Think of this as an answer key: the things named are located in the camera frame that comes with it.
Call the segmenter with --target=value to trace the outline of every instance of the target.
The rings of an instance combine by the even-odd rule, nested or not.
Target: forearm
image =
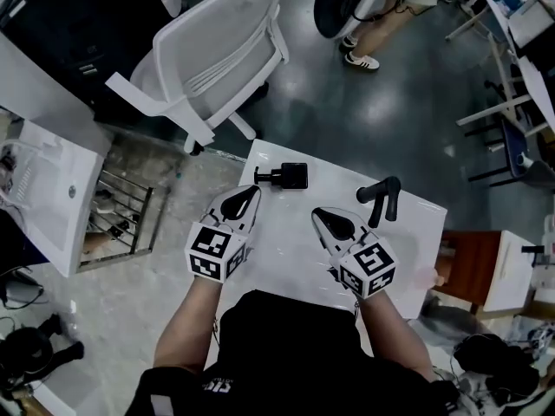
[[[385,291],[359,301],[362,320],[376,357],[395,361],[434,379],[426,345],[403,320]]]
[[[195,374],[202,373],[221,290],[221,283],[195,277],[158,340],[155,367],[184,367]]]

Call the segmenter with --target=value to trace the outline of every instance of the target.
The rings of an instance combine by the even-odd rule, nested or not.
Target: chair armrest
[[[123,100],[136,107],[144,115],[154,117],[164,115],[168,104],[164,101],[156,101],[149,95],[143,93],[136,86],[124,79],[120,73],[114,73],[106,80],[106,86],[112,89]]]

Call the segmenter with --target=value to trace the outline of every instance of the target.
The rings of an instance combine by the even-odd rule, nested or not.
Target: black t-shirt
[[[201,376],[147,370],[127,415],[322,408],[364,414],[444,414],[418,373],[368,357],[354,316],[252,291],[220,323],[218,361]]]

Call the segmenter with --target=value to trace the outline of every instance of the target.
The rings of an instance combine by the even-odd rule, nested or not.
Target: white sneaker
[[[380,63],[369,55],[365,55],[361,58],[355,58],[351,53],[348,53],[345,55],[345,61],[349,65],[357,66],[367,71],[376,71],[380,67]]]
[[[108,190],[99,190],[95,193],[94,208],[98,214],[110,214],[115,210],[112,193]]]
[[[351,36],[345,36],[341,44],[347,49],[354,49],[358,44],[358,39]]]

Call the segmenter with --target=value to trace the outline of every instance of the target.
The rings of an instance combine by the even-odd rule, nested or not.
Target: faucet
[[[388,177],[377,184],[359,188],[356,191],[356,200],[361,204],[367,204],[375,199],[372,216],[368,221],[370,228],[377,228],[382,216],[383,202],[388,196],[388,209],[385,211],[385,218],[389,222],[397,220],[397,199],[401,191],[401,181],[397,177]]]

